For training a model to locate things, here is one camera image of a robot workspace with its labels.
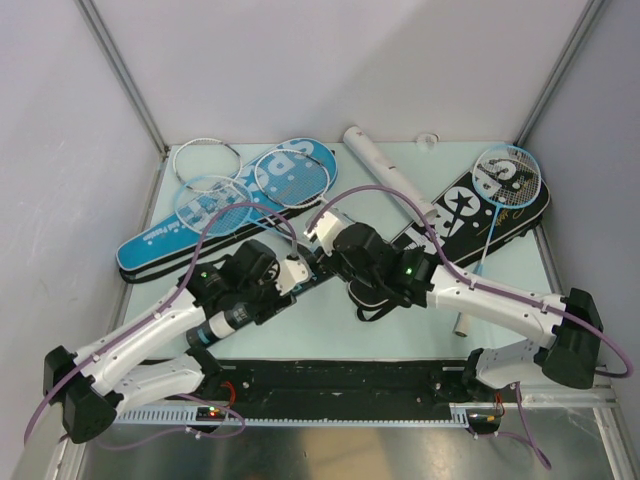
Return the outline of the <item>white frame racket far left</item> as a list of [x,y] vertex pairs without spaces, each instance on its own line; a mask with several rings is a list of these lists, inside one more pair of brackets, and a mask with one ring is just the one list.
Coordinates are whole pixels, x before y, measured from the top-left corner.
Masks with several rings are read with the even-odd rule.
[[182,186],[193,193],[205,193],[218,190],[218,182],[236,180],[244,162],[242,155],[226,141],[201,137],[180,145],[171,165]]

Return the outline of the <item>light blue racket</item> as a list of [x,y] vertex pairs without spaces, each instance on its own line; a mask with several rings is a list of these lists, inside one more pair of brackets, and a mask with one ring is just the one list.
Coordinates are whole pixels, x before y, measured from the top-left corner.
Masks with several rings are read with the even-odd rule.
[[494,206],[482,256],[473,270],[481,275],[500,212],[533,203],[539,196],[542,178],[538,163],[529,152],[513,145],[497,145],[476,160],[472,181],[477,193]]
[[[197,234],[201,234],[219,210],[229,205],[253,201],[251,192],[240,181],[227,179],[216,184],[218,190],[205,193],[193,193],[181,186],[173,201],[174,213],[182,225]],[[249,225],[261,227],[287,240],[290,232],[276,221],[254,207],[241,207],[224,213],[208,230],[208,238],[222,238],[237,234]]]

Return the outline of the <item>blue racket cover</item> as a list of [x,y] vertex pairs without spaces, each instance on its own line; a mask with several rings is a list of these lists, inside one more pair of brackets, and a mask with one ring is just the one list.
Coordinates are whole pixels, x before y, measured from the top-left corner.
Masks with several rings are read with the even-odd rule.
[[281,143],[230,177],[201,175],[176,192],[173,213],[125,242],[116,253],[118,266],[127,273],[191,252],[207,229],[206,240],[221,241],[274,216],[260,209],[242,207],[211,219],[221,209],[242,202],[264,205],[281,214],[314,205],[333,185],[338,174],[335,154],[310,138]]

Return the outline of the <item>white shuttlecock tube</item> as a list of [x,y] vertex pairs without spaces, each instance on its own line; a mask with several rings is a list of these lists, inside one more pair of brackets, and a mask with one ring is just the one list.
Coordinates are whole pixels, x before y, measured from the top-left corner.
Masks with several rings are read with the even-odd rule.
[[429,223],[435,221],[436,207],[358,126],[352,126],[345,131],[343,143],[380,184],[404,194],[418,207]]

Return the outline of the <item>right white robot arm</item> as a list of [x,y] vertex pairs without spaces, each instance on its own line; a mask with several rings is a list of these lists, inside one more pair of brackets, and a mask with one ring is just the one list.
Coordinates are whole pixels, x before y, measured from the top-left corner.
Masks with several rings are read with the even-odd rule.
[[461,378],[469,398],[486,400],[529,373],[573,389],[591,388],[603,324],[588,292],[543,295],[488,281],[420,248],[399,249],[363,223],[336,227],[321,244],[339,276],[395,305],[457,311],[523,336],[519,343],[470,354]]

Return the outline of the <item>light blue racket right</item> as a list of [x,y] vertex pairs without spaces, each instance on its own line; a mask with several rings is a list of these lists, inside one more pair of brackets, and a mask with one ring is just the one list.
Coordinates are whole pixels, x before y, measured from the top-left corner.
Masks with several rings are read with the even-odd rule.
[[481,275],[500,212],[533,203],[539,196],[542,178],[538,163],[529,152],[513,145],[497,145],[476,160],[472,181],[477,193],[494,206],[482,256],[473,270]]

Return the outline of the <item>white racket white grip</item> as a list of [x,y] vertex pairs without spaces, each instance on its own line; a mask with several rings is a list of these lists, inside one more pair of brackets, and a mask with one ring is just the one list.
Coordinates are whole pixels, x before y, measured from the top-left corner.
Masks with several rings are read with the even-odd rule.
[[334,176],[320,160],[293,149],[273,149],[255,164],[254,180],[273,203],[301,210],[326,204]]

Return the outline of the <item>clear tube cap far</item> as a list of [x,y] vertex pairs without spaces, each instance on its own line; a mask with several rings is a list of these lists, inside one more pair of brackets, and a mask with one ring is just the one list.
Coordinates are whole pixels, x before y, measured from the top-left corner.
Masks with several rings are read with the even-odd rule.
[[416,139],[416,145],[422,150],[432,150],[440,141],[440,137],[436,133],[424,132],[420,133]]

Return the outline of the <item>black racket cover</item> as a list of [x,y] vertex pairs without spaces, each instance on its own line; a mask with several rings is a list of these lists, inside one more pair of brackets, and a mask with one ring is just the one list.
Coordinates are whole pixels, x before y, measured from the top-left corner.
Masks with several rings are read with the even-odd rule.
[[[531,205],[501,210],[487,255],[536,226],[549,202],[550,192],[543,181]],[[481,259],[495,207],[475,191],[471,172],[461,175],[432,204],[438,211],[432,227],[447,258],[462,268],[476,264]],[[430,257],[439,260],[424,227],[416,222],[396,235],[391,243],[402,249],[421,246]],[[347,288],[351,301],[357,307],[357,318],[362,322],[379,320],[397,308],[382,293],[361,282],[352,281]]]

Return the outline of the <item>light blue racket left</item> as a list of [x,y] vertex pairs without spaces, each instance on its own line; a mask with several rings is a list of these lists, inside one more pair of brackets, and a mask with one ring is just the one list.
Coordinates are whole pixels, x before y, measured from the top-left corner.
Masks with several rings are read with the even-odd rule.
[[[193,193],[181,186],[173,201],[174,213],[182,225],[197,234],[201,234],[219,210],[229,205],[253,201],[251,192],[240,181],[227,179],[216,184],[218,190],[205,193]],[[287,240],[290,232],[276,221],[254,207],[241,207],[224,213],[208,230],[208,238],[222,238],[237,234],[249,225],[261,227]]]

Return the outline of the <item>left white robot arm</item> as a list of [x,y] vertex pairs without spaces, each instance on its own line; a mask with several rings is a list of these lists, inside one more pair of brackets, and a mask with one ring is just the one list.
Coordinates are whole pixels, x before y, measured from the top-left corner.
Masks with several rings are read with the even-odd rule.
[[82,444],[131,408],[182,393],[212,398],[222,376],[203,338],[174,360],[147,366],[147,356],[201,326],[222,340],[250,321],[262,321],[265,313],[294,303],[293,290],[309,278],[300,254],[277,259],[257,240],[218,261],[194,264],[134,321],[75,352],[64,346],[51,350],[44,359],[46,401],[61,406],[66,434]]

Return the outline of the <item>black shuttlecock tube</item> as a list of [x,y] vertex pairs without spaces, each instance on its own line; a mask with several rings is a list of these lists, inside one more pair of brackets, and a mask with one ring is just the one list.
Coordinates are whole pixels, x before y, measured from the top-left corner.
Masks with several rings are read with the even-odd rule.
[[332,276],[328,268],[322,264],[326,256],[321,254],[319,249],[311,253],[303,248],[302,258],[310,267],[307,281],[297,284],[284,296],[277,296],[274,287],[271,290],[265,290],[264,287],[261,287],[257,300],[237,302],[231,309],[216,313],[198,327],[188,330],[185,334],[188,346],[191,348],[211,347],[247,325],[262,325],[293,306],[299,296],[324,283]]

